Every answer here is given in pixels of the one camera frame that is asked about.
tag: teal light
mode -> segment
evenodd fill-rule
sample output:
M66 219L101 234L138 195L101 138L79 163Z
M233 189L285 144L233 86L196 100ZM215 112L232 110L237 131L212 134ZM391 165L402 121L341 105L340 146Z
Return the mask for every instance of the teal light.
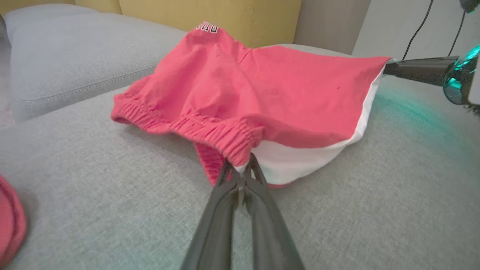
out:
M474 47L467 53L467 55L465 56L465 60L472 60L473 58L477 57L479 53L480 53L480 44L478 44L476 47Z
M463 96L467 97L470 92L471 79L477 70L476 66L479 54L480 44L471 49L465 57L459 58L452 69L447 72L445 76L444 93L452 103L468 103Z

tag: seam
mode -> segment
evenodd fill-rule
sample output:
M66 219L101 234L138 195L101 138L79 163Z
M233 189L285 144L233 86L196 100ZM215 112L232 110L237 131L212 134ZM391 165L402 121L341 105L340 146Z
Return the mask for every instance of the seam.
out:
M42 100L58 99L58 98L61 98L62 96L70 96L73 93L76 93L76 92L79 92L79 91L82 91L82 90L88 90L88 89L94 88L94 87L96 87L98 85L101 85L101 84L119 81L119 80L121 80L125 77L131 77L131 76L136 75L136 74L147 73L150 70L155 70L155 68L156 67L143 69L143 70L140 70L140 71L137 71L137 72L134 72L134 73L129 73L129 74L125 74L125 75L121 75L121 76L117 76L117 77L110 77L110 78L108 78L104 81L94 83L94 84L91 84L91 85L88 85L88 86L84 86L84 87L81 87L81 88L73 89L73 90L70 90L68 92L56 94L56 95L50 96L50 97L43 97L43 98L38 98L38 99L34 99L34 100L26 100L26 99L18 98L17 100L22 102L22 103L33 104L33 103L36 103L36 102L39 102L39 101L42 101Z

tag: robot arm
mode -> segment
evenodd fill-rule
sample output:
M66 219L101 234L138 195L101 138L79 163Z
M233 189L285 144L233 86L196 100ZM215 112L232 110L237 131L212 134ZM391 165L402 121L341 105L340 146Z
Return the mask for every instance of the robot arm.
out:
M467 13L473 12L479 4L480 0L460 0ZM480 111L480 73L476 73L479 54L480 45L477 45L463 58L453 56L400 61L388 64L384 74L442 86L450 102Z

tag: yellow pillow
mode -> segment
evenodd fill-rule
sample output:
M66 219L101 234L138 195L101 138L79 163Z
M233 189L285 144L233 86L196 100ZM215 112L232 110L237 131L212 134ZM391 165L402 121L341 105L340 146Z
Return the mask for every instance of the yellow pillow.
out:
M101 12L121 14L118 0L75 0L77 6L96 9Z
M120 0L124 15L184 31L203 21L247 47L292 43L301 0Z

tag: white wall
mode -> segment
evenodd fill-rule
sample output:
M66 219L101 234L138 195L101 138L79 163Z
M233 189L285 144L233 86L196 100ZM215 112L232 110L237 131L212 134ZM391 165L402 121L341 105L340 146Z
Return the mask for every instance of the white wall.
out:
M372 0L352 55L390 56L401 60L420 26L430 0ZM434 0L430 15L410 46L406 59L446 56L463 10L458 0ZM480 44L480 8L466 14L452 55L464 55Z
M352 54L370 0L302 0L295 44Z

